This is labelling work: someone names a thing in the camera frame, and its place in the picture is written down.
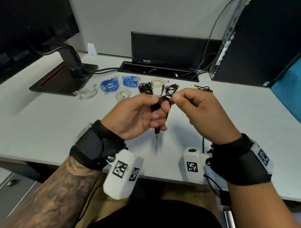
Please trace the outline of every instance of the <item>white cable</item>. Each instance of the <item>white cable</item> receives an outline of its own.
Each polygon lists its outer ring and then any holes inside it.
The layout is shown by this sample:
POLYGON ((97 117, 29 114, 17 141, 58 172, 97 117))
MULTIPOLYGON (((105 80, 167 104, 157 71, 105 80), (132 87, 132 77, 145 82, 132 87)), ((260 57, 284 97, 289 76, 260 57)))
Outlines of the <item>white cable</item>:
POLYGON ((97 94, 96 84, 94 84, 92 87, 87 89, 81 89, 79 91, 75 91, 74 94, 79 95, 80 101, 86 101, 90 98, 93 98, 97 94))
POLYGON ((165 81, 162 78, 155 78, 153 80, 151 80, 152 82, 152 87, 156 88, 156 87, 162 87, 162 85, 164 85, 165 82, 169 82, 169 81, 165 81))
POLYGON ((116 92, 116 100, 120 101, 131 96, 131 91, 126 88, 120 88, 116 92))

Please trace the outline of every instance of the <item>hand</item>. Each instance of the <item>hand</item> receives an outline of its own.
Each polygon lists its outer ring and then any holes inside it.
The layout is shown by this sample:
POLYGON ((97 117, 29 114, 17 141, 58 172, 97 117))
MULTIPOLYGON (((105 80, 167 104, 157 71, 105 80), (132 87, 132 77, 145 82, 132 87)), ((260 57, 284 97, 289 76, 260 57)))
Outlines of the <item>hand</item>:
POLYGON ((164 101, 161 109, 151 112, 151 105, 156 104, 161 96, 139 94, 126 98, 107 114, 101 123, 124 140, 138 137, 149 128, 166 131, 166 115, 170 110, 169 102, 164 101))
POLYGON ((216 97, 206 91, 185 88, 172 96, 204 138, 215 144, 226 144, 242 137, 216 97))

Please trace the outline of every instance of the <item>desk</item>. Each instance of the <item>desk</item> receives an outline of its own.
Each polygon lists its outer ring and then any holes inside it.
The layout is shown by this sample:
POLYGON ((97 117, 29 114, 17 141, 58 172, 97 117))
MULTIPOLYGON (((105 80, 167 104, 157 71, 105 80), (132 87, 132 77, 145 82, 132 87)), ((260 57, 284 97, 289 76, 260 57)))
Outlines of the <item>desk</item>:
MULTIPOLYGON (((129 58, 80 54, 84 63, 99 68, 117 67, 129 58)), ((28 88, 61 62, 58 53, 45 56, 0 85, 0 157, 61 165, 74 138, 89 123, 102 119, 117 103, 115 93, 98 89, 95 98, 80 102, 77 97, 32 92, 28 88)), ((114 72, 94 75, 92 86, 115 76, 114 72)), ((153 77, 141 76, 140 82, 153 77)), ((301 124, 289 113, 270 89, 211 81, 208 73, 200 82, 169 80, 179 89, 194 84, 210 86, 236 127, 256 140, 275 164, 273 184, 283 199, 301 201, 301 124)), ((139 94, 131 88, 132 95, 139 94)), ((150 129, 127 142, 129 149, 144 157, 141 174, 145 178, 187 181, 182 159, 185 148, 201 147, 201 136, 186 115, 172 106, 166 122, 168 131, 155 139, 150 129)), ((205 140, 205 149, 210 142, 205 140)))

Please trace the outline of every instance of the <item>drawer handle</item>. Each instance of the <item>drawer handle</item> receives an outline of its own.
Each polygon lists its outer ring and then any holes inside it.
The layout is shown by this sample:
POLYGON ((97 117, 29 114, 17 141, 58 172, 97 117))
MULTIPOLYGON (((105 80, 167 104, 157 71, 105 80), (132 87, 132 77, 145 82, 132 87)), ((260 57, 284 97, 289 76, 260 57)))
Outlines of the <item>drawer handle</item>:
POLYGON ((10 182, 8 182, 7 186, 12 187, 17 183, 16 179, 11 180, 10 182))

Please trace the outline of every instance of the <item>computer tower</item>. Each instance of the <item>computer tower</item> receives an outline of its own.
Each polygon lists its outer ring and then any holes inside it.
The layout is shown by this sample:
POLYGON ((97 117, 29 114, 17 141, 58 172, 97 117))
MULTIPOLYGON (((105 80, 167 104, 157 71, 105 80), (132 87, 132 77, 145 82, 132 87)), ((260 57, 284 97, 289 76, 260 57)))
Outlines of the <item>computer tower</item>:
POLYGON ((210 68, 211 79, 270 88, 301 55, 300 12, 301 1, 294 0, 240 5, 210 68))

